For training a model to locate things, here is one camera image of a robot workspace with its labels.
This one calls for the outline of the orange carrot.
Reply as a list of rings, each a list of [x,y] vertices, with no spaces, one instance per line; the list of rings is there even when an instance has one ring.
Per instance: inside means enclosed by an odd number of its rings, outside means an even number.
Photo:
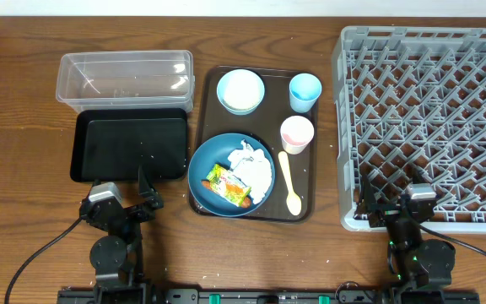
[[[246,209],[251,206],[251,199],[246,195],[243,187],[236,186],[229,182],[213,183],[206,180],[202,181],[202,185],[210,192],[217,194],[236,207]]]

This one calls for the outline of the white napkin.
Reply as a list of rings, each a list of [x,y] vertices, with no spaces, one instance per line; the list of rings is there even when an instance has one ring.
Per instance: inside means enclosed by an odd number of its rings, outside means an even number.
[[[253,204],[259,204],[273,183],[273,169],[262,149],[253,149],[245,140],[242,148],[233,150],[229,156],[229,168],[248,187]]]

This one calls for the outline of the light blue cup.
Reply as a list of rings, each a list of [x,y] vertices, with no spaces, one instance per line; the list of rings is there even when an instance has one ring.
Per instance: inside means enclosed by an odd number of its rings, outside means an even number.
[[[299,73],[289,82],[289,102],[298,113],[308,112],[322,92],[321,81],[311,73]]]

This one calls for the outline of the green snack wrapper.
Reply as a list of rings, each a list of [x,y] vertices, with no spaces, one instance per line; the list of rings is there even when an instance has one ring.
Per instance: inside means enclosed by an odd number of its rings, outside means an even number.
[[[236,207],[251,207],[251,188],[219,164],[213,166],[206,179],[202,180],[202,185]]]

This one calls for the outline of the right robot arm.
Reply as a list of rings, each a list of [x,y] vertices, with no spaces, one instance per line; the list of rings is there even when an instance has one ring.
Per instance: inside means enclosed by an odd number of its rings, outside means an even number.
[[[386,228],[388,267],[414,290],[451,284],[455,248],[449,242],[422,237],[421,224],[434,216],[437,199],[435,190],[417,172],[394,204],[380,203],[368,176],[361,177],[359,208],[368,216],[371,228]]]

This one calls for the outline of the light blue bowl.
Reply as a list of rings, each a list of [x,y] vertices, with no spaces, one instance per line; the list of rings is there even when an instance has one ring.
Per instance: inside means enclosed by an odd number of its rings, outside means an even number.
[[[234,115],[244,116],[255,111],[265,95],[265,84],[257,73],[234,69],[221,77],[216,89],[221,105]]]

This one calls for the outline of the pink cup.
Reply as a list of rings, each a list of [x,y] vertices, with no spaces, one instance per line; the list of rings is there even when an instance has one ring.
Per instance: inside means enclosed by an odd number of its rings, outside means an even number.
[[[303,116],[286,118],[280,127],[283,150],[291,155],[301,153],[314,138],[312,122]]]

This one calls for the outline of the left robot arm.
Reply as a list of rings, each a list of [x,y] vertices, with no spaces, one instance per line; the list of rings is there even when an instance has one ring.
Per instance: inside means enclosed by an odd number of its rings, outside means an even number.
[[[115,183],[97,182],[79,208],[81,220],[107,233],[89,255],[101,290],[135,286],[143,277],[141,224],[153,220],[155,211],[164,207],[143,166],[138,168],[138,191],[143,202],[124,208]]]

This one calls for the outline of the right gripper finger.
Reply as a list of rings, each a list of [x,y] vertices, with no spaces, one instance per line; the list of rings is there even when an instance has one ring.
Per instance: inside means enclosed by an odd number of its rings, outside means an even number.
[[[411,167],[411,172],[412,172],[412,184],[426,184],[427,181],[425,180],[423,173],[424,171],[417,167],[417,166],[412,166]]]
[[[375,191],[366,174],[361,175],[359,200],[355,214],[367,216],[367,220],[375,219],[375,207],[377,205]]]

